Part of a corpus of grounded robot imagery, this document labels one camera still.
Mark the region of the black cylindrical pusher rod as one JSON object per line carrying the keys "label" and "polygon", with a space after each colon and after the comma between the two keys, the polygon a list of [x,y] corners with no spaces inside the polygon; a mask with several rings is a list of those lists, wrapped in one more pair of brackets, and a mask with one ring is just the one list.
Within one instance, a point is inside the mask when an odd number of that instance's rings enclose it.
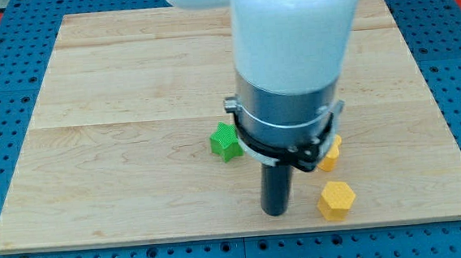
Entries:
{"label": "black cylindrical pusher rod", "polygon": [[261,208],[270,216],[280,216],[287,211],[291,194],[293,168],[261,166]]}

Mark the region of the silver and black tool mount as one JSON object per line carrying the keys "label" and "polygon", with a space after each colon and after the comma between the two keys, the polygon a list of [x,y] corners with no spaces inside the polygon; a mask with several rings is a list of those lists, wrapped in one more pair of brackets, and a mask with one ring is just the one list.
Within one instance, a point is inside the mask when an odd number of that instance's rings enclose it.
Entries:
{"label": "silver and black tool mount", "polygon": [[305,82],[300,94],[278,93],[235,76],[235,95],[225,99],[233,114],[239,146],[267,166],[293,166],[303,172],[316,169],[329,152],[343,111],[336,101],[337,81],[316,90]]}

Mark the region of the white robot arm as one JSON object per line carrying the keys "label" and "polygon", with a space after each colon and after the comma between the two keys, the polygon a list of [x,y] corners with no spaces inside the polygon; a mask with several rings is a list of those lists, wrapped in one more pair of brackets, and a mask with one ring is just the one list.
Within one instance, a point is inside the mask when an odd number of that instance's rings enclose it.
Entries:
{"label": "white robot arm", "polygon": [[261,163],[261,207],[286,212],[293,170],[315,170],[337,134],[335,97],[358,0],[166,0],[227,7],[235,95],[225,99],[239,146]]}

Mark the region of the yellow block behind arm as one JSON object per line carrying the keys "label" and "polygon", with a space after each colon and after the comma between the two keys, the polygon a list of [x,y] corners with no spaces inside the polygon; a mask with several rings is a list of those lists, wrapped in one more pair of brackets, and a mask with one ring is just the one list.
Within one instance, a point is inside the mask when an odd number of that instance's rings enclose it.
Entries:
{"label": "yellow block behind arm", "polygon": [[325,157],[318,164],[318,168],[325,172],[330,172],[336,168],[338,159],[340,157],[340,148],[342,145],[342,137],[336,135],[334,137],[333,143],[330,146],[329,151],[326,153]]}

